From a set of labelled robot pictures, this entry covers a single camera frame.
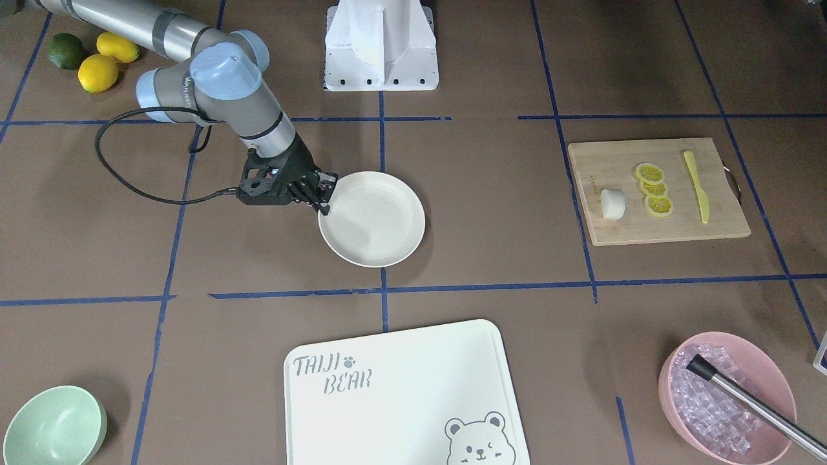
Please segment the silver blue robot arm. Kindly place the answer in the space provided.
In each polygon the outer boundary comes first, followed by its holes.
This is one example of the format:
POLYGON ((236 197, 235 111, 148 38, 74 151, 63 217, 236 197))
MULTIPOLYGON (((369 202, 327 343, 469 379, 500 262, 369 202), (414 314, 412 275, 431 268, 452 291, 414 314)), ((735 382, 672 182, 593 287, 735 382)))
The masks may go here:
POLYGON ((228 124, 246 146, 234 195, 247 205, 304 203, 327 215, 339 181, 320 170, 263 73, 271 57, 250 30, 222 32, 151 1, 37 1, 36 6, 123 36, 174 61, 142 74, 139 109, 116 121, 146 114, 160 123, 228 124))

